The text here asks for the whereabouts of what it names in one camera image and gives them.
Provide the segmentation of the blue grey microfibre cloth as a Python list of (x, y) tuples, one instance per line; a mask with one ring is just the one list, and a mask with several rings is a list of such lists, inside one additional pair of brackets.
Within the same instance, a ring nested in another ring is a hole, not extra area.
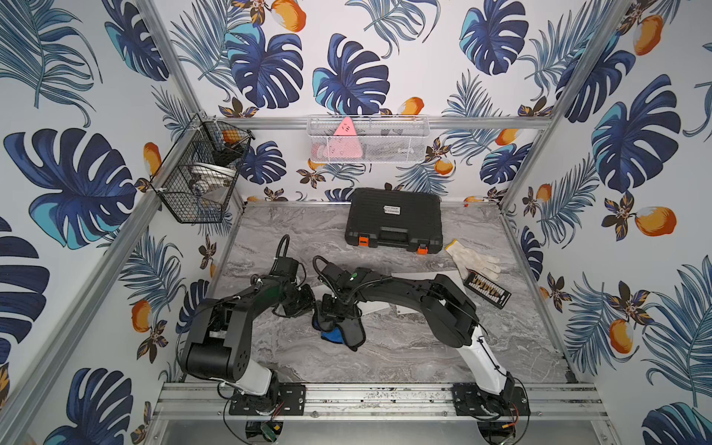
[(321, 333), (321, 339), (334, 344), (342, 344), (357, 352), (366, 341), (362, 319), (330, 318), (316, 311), (313, 315), (313, 328)]

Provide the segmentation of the white drawing tablet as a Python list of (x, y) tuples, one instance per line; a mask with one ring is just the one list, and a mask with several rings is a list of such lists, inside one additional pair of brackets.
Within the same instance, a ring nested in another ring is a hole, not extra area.
[[(403, 278), (403, 279), (410, 279), (410, 280), (427, 280), (427, 279), (434, 279), (436, 277), (437, 273), (435, 272), (428, 272), (428, 273), (401, 273), (401, 274), (395, 274), (394, 276), (396, 278)], [(419, 313), (417, 309), (412, 309), (409, 307), (405, 307), (402, 305), (396, 305), (396, 312), (398, 315), (407, 315), (407, 314), (415, 314)]]

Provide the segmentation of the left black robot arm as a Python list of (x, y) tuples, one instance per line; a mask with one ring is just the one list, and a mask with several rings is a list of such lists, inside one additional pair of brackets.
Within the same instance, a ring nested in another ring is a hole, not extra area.
[(232, 388), (240, 413), (271, 415), (280, 404), (278, 377), (251, 359), (255, 319), (268, 311), (290, 319), (313, 310), (313, 291), (298, 280), (303, 265), (287, 255), (289, 243), (283, 235), (270, 271), (252, 276), (246, 289), (198, 304), (179, 355), (187, 375)]

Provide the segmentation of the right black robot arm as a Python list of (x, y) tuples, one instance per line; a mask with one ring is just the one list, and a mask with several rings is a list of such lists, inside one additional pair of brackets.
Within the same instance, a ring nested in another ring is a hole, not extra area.
[(313, 327), (323, 339), (353, 352), (361, 348), (366, 341), (361, 303), (384, 302), (413, 310), (425, 317), (439, 342), (458, 351), (474, 376), (472, 383), (454, 385), (459, 415), (480, 421), (531, 415), (524, 385), (494, 357), (476, 306), (449, 276), (415, 280), (365, 268), (350, 272), (322, 256), (313, 258), (313, 268), (330, 290), (317, 302), (313, 315)]

